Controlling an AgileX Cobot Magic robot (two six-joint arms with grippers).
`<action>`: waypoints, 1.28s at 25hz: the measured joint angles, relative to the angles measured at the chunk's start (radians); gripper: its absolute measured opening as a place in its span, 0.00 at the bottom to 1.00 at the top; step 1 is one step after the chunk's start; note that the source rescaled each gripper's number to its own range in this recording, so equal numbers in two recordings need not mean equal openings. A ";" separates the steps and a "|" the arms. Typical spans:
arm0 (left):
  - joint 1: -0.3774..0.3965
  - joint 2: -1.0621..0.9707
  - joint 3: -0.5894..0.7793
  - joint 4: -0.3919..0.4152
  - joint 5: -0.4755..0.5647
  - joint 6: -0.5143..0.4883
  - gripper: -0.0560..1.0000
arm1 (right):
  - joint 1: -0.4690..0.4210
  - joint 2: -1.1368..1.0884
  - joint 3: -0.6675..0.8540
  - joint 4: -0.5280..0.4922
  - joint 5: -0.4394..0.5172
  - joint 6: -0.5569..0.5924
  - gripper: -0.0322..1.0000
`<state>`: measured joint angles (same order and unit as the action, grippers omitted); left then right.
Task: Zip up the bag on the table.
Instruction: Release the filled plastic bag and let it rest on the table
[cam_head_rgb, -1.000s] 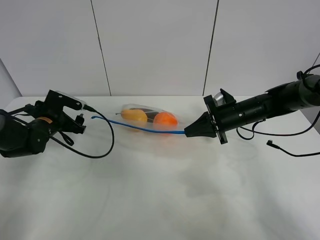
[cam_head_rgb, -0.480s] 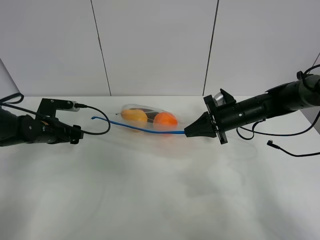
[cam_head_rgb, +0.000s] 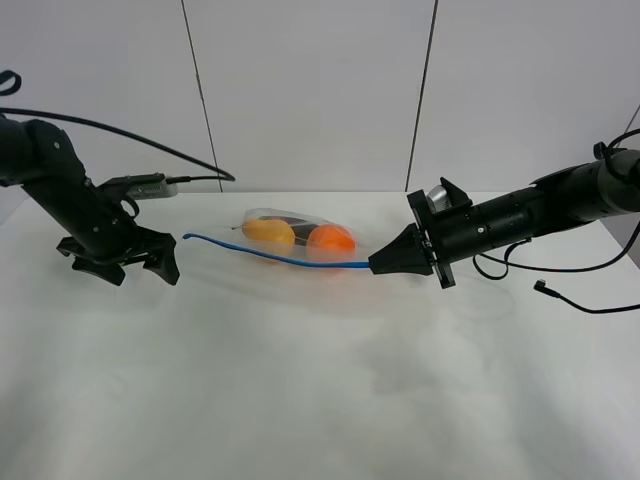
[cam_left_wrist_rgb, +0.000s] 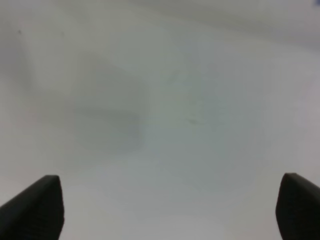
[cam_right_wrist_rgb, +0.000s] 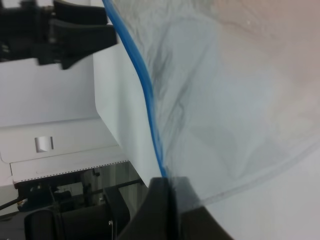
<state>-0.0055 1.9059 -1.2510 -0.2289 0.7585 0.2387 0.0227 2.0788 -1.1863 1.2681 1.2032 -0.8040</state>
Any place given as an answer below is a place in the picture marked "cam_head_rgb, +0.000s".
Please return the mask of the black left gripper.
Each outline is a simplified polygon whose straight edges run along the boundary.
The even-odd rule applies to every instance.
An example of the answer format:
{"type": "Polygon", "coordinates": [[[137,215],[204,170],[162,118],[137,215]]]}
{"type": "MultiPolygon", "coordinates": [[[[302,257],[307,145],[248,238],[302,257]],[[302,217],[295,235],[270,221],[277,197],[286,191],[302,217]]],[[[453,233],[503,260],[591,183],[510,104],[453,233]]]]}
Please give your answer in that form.
{"type": "Polygon", "coordinates": [[[171,286],[180,278],[175,258],[176,240],[169,233],[138,227],[118,200],[91,183],[64,183],[64,229],[57,250],[73,257],[74,271],[120,286],[125,271],[120,265],[135,255],[143,268],[171,286]]]}

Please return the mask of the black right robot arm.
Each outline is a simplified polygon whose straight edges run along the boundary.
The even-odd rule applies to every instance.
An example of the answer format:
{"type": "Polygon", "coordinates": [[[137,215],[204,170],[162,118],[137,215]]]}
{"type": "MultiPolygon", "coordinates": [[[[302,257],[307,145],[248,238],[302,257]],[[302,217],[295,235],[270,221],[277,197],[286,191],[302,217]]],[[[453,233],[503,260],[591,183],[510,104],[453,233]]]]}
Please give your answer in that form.
{"type": "Polygon", "coordinates": [[[454,286],[451,266],[522,240],[639,210],[639,153],[614,149],[596,161],[540,178],[531,186],[475,204],[447,179],[409,194],[414,215],[391,243],[369,258],[373,274],[438,276],[454,286]]]}

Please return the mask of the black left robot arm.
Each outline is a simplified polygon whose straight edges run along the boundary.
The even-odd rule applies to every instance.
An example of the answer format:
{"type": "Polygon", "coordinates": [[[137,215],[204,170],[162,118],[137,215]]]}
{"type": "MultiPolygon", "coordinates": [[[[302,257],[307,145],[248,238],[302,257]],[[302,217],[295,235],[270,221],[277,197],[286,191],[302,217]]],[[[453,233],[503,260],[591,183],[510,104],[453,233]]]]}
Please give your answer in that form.
{"type": "Polygon", "coordinates": [[[72,256],[72,269],[119,286],[126,265],[141,263],[166,283],[177,284],[176,241],[141,227],[139,207],[125,181],[93,184],[68,135],[41,120],[1,118],[1,185],[20,186],[69,235],[57,250],[72,256]]]}

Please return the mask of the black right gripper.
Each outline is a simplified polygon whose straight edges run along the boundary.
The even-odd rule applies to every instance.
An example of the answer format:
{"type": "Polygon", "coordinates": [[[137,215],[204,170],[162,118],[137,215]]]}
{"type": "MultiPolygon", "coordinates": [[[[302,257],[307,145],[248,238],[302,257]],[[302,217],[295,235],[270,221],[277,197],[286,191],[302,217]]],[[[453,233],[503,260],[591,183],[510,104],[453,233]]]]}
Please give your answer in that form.
{"type": "Polygon", "coordinates": [[[432,214],[423,190],[408,196],[416,224],[407,225],[389,244],[368,258],[374,275],[407,273],[430,276],[435,271],[442,289],[456,285],[451,265],[473,255],[475,234],[468,218],[473,202],[459,187],[444,177],[451,207],[432,214]]]}

